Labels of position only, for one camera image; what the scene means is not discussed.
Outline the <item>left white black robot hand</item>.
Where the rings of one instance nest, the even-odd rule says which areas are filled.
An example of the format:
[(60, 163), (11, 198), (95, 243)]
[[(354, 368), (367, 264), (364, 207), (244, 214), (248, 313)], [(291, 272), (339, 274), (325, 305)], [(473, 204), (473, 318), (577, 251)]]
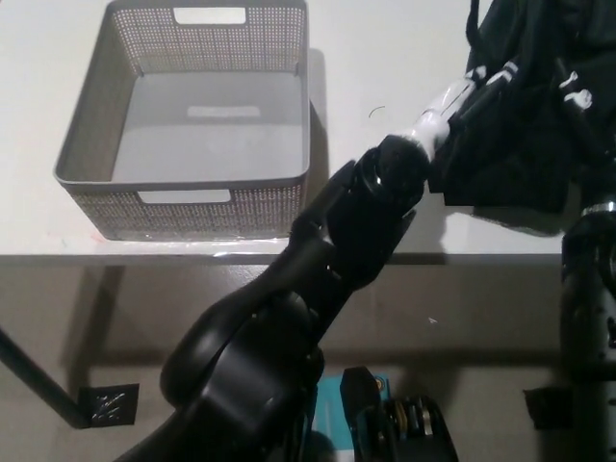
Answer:
[(515, 60), (507, 61), (490, 74), (485, 65), (472, 68), (423, 110), (407, 138), (416, 143), (429, 161), (456, 131), (471, 124), (493, 105), (516, 79), (519, 72)]

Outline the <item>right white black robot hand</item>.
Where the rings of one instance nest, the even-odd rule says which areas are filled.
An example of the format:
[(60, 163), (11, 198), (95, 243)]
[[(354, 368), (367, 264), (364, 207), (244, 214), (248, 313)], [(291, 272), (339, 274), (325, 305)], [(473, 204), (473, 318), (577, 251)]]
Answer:
[(581, 213), (615, 211), (615, 134), (601, 121), (593, 92), (560, 57), (554, 78), (562, 113), (577, 144), (576, 181)]

